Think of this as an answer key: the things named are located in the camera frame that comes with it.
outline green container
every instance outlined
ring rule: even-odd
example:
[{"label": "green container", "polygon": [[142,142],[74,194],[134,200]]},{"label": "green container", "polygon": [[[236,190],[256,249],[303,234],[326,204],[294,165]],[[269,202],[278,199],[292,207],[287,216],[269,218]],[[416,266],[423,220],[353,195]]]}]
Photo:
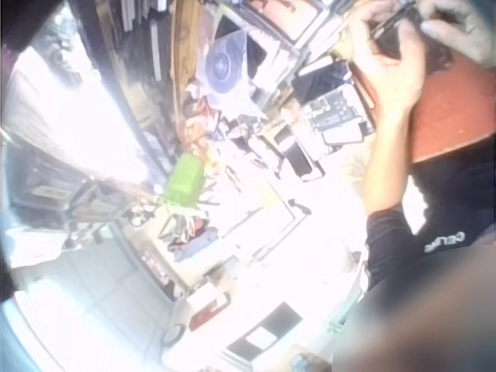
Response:
[{"label": "green container", "polygon": [[205,163],[199,157],[183,153],[170,174],[165,187],[164,201],[182,207],[194,208],[202,192]]}]

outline black shirt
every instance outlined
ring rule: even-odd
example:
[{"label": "black shirt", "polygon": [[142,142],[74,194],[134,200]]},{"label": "black shirt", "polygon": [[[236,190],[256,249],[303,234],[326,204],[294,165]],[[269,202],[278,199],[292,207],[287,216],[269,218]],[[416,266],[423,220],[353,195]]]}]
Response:
[{"label": "black shirt", "polygon": [[375,212],[367,220],[370,288],[425,255],[469,246],[494,225],[494,136],[412,166],[424,194],[426,223],[414,235],[403,212]]}]

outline sleeve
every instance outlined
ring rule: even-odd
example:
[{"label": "sleeve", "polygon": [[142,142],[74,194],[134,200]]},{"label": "sleeve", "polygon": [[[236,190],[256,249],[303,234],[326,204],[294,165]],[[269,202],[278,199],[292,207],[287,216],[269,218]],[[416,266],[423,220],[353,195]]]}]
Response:
[{"label": "sleeve", "polygon": [[422,254],[403,212],[387,209],[372,213],[367,220],[369,290],[388,274]]}]

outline hand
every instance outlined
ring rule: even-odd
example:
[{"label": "hand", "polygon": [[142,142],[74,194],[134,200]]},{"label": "hand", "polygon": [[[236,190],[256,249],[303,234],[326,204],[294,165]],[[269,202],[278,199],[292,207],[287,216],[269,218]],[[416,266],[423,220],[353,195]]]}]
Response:
[{"label": "hand", "polygon": [[394,0],[371,1],[357,7],[350,16],[353,61],[374,88],[379,119],[408,117],[422,93],[425,79],[425,48],[414,26],[406,19],[399,22],[401,59],[379,53],[370,38],[369,22],[381,22],[398,7]]},{"label": "hand", "polygon": [[[496,50],[491,28],[466,0],[419,0],[418,10],[428,19],[422,31],[448,47],[458,50],[485,67],[496,66]],[[454,24],[435,19],[447,14]]]}]

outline phone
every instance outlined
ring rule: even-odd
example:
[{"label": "phone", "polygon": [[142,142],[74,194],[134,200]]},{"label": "phone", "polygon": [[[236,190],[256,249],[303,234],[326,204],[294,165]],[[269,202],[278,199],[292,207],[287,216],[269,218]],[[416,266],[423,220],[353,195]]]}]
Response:
[{"label": "phone", "polygon": [[379,51],[390,58],[401,59],[398,23],[404,18],[413,23],[425,44],[425,69],[427,74],[434,74],[450,68],[453,65],[453,56],[450,49],[423,33],[420,28],[423,18],[413,2],[403,5],[389,19],[374,27],[372,38],[379,47]]}]

